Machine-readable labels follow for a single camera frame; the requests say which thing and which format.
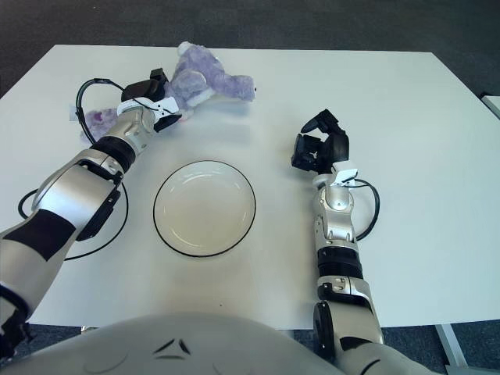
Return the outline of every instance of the wire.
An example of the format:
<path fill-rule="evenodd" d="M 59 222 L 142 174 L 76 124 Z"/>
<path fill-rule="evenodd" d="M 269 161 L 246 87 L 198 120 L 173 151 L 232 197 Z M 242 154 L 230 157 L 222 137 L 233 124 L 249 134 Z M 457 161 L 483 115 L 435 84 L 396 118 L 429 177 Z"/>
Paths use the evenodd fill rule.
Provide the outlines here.
<path fill-rule="evenodd" d="M 116 84 L 115 82 L 113 82 L 112 80 L 109 80 L 107 78 L 93 78 L 91 80 L 88 80 L 86 82 L 84 82 L 80 89 L 78 90 L 77 92 L 77 98 L 75 100 L 76 102 L 76 107 L 77 107 L 77 118 L 78 118 L 78 122 L 80 123 L 81 125 L 81 128 L 82 128 L 82 131 L 84 132 L 85 134 L 85 137 L 87 137 L 87 139 L 92 143 L 94 144 L 96 142 L 94 136 L 92 135 L 90 129 L 88 128 L 87 126 L 87 122 L 85 120 L 85 115 L 84 115 L 84 109 L 82 108 L 82 98 L 84 96 L 84 92 L 85 90 L 87 90 L 87 88 L 89 88 L 92 84 L 110 84 L 111 86 L 114 86 L 115 88 L 118 88 L 119 90 L 121 90 L 122 92 L 124 91 L 123 87 L 119 86 L 118 84 Z M 148 107 L 147 105 L 139 102 L 137 99 L 133 99 L 137 104 L 140 104 L 142 106 L 144 106 L 145 108 L 147 109 L 150 109 L 152 111 L 159 111 L 160 109 L 154 109 L 154 108 L 150 108 Z M 167 109 L 162 109 L 170 114 L 172 114 L 170 111 L 168 111 Z M 119 230 L 116 232 L 116 234 L 111 237 L 111 239 L 109 241 L 107 241 L 104 245 L 102 246 L 99 246 L 98 248 L 96 248 L 95 250 L 92 250 L 91 252 L 86 252 L 84 254 L 80 254 L 80 255 L 75 255 L 75 256 L 70 256 L 68 258 L 65 258 L 64 260 L 75 260 L 75 259 L 80 259 L 80 258 L 83 258 L 85 256 L 88 256 L 88 255 L 91 255 L 91 254 L 94 254 L 96 252 L 98 252 L 99 250 L 102 250 L 103 248 L 105 248 L 106 246 L 108 246 L 109 244 L 111 244 L 111 242 L 115 241 L 115 239 L 120 235 L 120 233 L 122 232 L 122 230 L 124 229 L 125 227 L 125 224 L 127 223 L 127 219 L 128 219 L 128 213 L 129 213 L 129 199 L 128 199 L 128 193 L 127 193 L 127 189 L 125 188 L 125 184 L 122 183 L 121 184 L 122 186 L 122 189 L 123 189 L 123 193 L 125 194 L 125 217 L 123 218 L 123 222 L 122 222 L 122 225 L 121 227 L 119 228 Z M 33 191 L 30 191 L 29 193 L 27 193 L 26 195 L 24 195 L 21 200 L 19 201 L 19 204 L 17 205 L 17 212 L 21 215 L 21 217 L 23 219 L 27 219 L 28 218 L 28 215 L 23 211 L 23 205 L 24 203 L 26 202 L 26 200 L 31 196 L 31 195 L 34 195 L 37 193 L 37 189 L 33 190 Z"/>
<path fill-rule="evenodd" d="M 80 87 L 80 89 L 78 90 L 78 92 L 77 92 L 77 98 L 76 98 L 76 101 L 75 101 L 75 106 L 77 107 L 78 122 L 80 123 L 81 128 L 84 131 L 84 134 L 87 137 L 87 139 L 92 144 L 94 144 L 95 143 L 95 138 L 92 135 L 91 131 L 89 130 L 87 124 L 85 123 L 85 114 L 84 114 L 84 110 L 83 110 L 83 108 L 81 106 L 82 98 L 84 97 L 84 92 L 92 84 L 110 84 L 111 86 L 114 86 L 115 88 L 118 88 L 122 92 L 124 92 L 125 89 L 123 87 L 121 87 L 119 84 L 116 84 L 115 82 L 113 82 L 112 80 L 110 80 L 108 78 L 92 78 L 91 80 L 88 80 L 88 81 L 84 82 L 84 84 L 82 84 L 81 87 Z M 173 115 L 173 112 L 169 111 L 166 108 L 163 108 L 163 107 L 161 107 L 160 109 L 151 108 L 151 107 L 147 106 L 146 104 L 139 102 L 136 98 L 132 98 L 132 100 L 134 102 L 136 102 L 137 104 L 142 105 L 146 109 L 150 109 L 150 110 L 155 111 L 155 112 L 165 111 L 165 112 L 169 113 L 170 115 Z"/>
<path fill-rule="evenodd" d="M 122 92 L 124 91 L 123 87 L 121 87 L 120 85 L 114 83 L 112 80 L 109 80 L 107 78 L 93 78 L 91 80 L 88 80 L 87 82 L 85 82 L 84 84 L 81 85 L 80 89 L 78 90 L 77 92 L 77 99 L 76 99 L 76 107 L 77 107 L 77 117 L 78 117 L 78 122 L 80 123 L 81 125 L 81 128 L 82 130 L 84 131 L 84 134 L 85 136 L 87 137 L 87 139 L 92 143 L 94 144 L 95 143 L 95 138 L 94 136 L 92 135 L 90 129 L 88 128 L 87 126 L 87 122 L 85 120 L 85 115 L 84 115 L 84 109 L 82 108 L 81 106 L 81 102 L 82 102 L 82 98 L 84 96 L 84 92 L 85 90 L 87 90 L 87 88 L 89 86 L 91 86 L 92 84 L 110 84 L 112 86 L 114 86 L 115 88 L 118 88 L 119 90 L 121 90 Z M 137 102 L 138 104 L 140 105 L 143 105 L 144 107 L 148 108 L 148 109 L 151 109 L 149 107 L 147 107 L 146 105 L 140 103 L 139 101 L 137 101 L 136 99 L 134 99 L 135 102 Z M 96 252 L 98 252 L 99 250 L 102 250 L 103 248 L 105 248 L 106 246 L 108 246 L 111 242 L 115 241 L 115 239 L 120 235 L 120 233 L 122 232 L 122 230 L 124 229 L 125 227 L 125 224 L 127 223 L 127 220 L 128 220 L 128 211 L 129 211 L 129 201 L 128 201 L 128 194 L 127 194 L 127 189 L 125 188 L 125 184 L 122 183 L 122 188 L 123 188 L 123 193 L 125 194 L 125 217 L 123 218 L 123 222 L 122 222 L 122 225 L 121 227 L 119 228 L 119 230 L 116 232 L 116 234 L 114 236 L 111 237 L 111 239 L 109 241 L 107 241 L 104 245 L 96 248 L 95 250 L 92 250 L 91 252 L 86 252 L 84 254 L 80 254 L 80 255 L 75 255 L 75 256 L 70 256 L 68 258 L 65 258 L 64 260 L 75 260 L 75 259 L 79 259 L 79 258 L 83 258 L 85 256 L 88 256 L 88 255 L 91 255 L 91 254 L 94 254 Z"/>
<path fill-rule="evenodd" d="M 17 212 L 21 215 L 21 217 L 23 219 L 27 219 L 28 218 L 28 215 L 26 213 L 24 213 L 23 211 L 23 205 L 24 205 L 24 202 L 31 196 L 31 195 L 35 195 L 37 194 L 37 191 L 38 189 L 34 189 L 32 191 L 30 191 L 29 193 L 27 193 L 26 195 L 24 195 L 21 200 L 19 201 L 19 203 L 17 204 Z"/>
<path fill-rule="evenodd" d="M 368 186 L 373 192 L 373 197 L 375 198 L 375 212 L 373 213 L 373 218 L 368 227 L 358 236 L 356 236 L 357 241 L 361 241 L 364 237 L 366 237 L 372 231 L 373 227 L 378 220 L 378 214 L 380 212 L 380 196 L 378 195 L 377 189 L 368 181 L 361 180 L 360 178 L 355 178 L 355 181 L 361 182 L 363 185 L 357 186 L 349 186 L 349 188 L 364 188 Z"/>
<path fill-rule="evenodd" d="M 123 218 L 122 225 L 119 228 L 119 230 L 116 232 L 116 234 L 114 236 L 112 236 L 111 239 L 109 241 L 107 241 L 103 246 L 100 246 L 100 247 L 96 248 L 95 250 L 92 250 L 91 252 L 86 252 L 84 254 L 70 256 L 69 258 L 65 258 L 64 259 L 65 261 L 66 260 L 75 260 L 75 259 L 83 258 L 83 257 L 88 256 L 90 254 L 94 254 L 95 252 L 98 252 L 99 250 L 102 250 L 103 248 L 105 248 L 111 242 L 115 241 L 115 239 L 120 235 L 120 233 L 122 232 L 123 228 L 125 227 L 125 224 L 127 223 L 127 219 L 128 219 L 128 207 L 129 207 L 129 205 L 128 205 L 127 189 L 125 188 L 124 184 L 122 184 L 122 188 L 123 188 L 123 193 L 125 194 L 125 217 Z"/>

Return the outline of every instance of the purple stuffed animal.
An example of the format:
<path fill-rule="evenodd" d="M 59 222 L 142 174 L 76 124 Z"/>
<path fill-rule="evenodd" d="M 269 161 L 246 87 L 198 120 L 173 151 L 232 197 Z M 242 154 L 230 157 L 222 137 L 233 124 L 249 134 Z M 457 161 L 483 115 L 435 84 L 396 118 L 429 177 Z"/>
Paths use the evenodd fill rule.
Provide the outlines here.
<path fill-rule="evenodd" d="M 214 95 L 251 102 L 255 85 L 249 76 L 231 76 L 222 63 L 202 45 L 182 42 L 177 48 L 179 62 L 170 82 L 165 83 L 165 96 L 175 98 L 182 120 L 193 114 L 193 109 Z M 91 111 L 85 115 L 87 125 L 97 140 L 116 123 L 116 109 Z"/>

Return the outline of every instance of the gray carpet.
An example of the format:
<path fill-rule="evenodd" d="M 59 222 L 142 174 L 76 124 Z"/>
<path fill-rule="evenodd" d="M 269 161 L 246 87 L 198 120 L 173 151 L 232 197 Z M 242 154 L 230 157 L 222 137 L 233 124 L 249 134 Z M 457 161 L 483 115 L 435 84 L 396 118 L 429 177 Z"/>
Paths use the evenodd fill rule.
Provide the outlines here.
<path fill-rule="evenodd" d="M 498 0 L 0 0 L 0 97 L 54 44 L 430 51 L 475 94 L 500 95 Z M 471 366 L 500 369 L 500 322 L 455 325 Z M 38 350 L 79 333 L 36 326 Z M 296 338 L 311 346 L 309 331 Z M 433 327 L 384 330 L 432 370 L 445 357 Z M 27 345 L 20 355 L 28 353 Z"/>

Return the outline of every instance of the table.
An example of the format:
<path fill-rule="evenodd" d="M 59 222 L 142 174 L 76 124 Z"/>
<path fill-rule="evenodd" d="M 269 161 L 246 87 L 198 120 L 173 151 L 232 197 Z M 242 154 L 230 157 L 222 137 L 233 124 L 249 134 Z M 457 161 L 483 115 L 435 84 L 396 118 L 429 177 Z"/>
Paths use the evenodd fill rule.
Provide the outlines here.
<path fill-rule="evenodd" d="M 253 103 L 213 100 L 155 137 L 126 175 L 130 218 L 106 250 L 65 262 L 32 323 L 95 326 L 150 313 L 206 311 L 277 329 L 313 326 L 316 260 L 312 173 L 290 167 L 295 135 L 320 110 L 340 120 L 351 160 L 374 184 L 381 212 L 359 243 L 384 327 L 500 317 L 500 123 L 434 55 L 416 52 L 217 49 L 229 73 L 255 78 Z M 56 45 L 0 100 L 0 227 L 20 221 L 27 191 L 84 144 L 69 106 L 90 77 L 128 84 L 175 48 Z M 116 106 L 120 93 L 91 87 L 84 109 Z M 155 232 L 152 204 L 174 170 L 203 160 L 238 168 L 256 196 L 244 240 L 227 254 L 191 259 Z M 373 212 L 355 193 L 355 227 Z M 123 218 L 70 250 L 93 249 Z"/>
<path fill-rule="evenodd" d="M 481 100 L 500 119 L 500 96 L 486 95 Z"/>

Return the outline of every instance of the ceramic plate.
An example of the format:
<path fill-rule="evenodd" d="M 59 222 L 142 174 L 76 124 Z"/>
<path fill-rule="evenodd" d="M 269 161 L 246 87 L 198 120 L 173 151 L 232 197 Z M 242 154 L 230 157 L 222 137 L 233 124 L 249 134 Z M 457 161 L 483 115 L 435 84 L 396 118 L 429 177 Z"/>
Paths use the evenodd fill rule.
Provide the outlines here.
<path fill-rule="evenodd" d="M 255 196 L 240 171 L 223 162 L 194 162 L 172 173 L 155 198 L 159 236 L 185 255 L 206 257 L 233 248 L 248 233 Z"/>

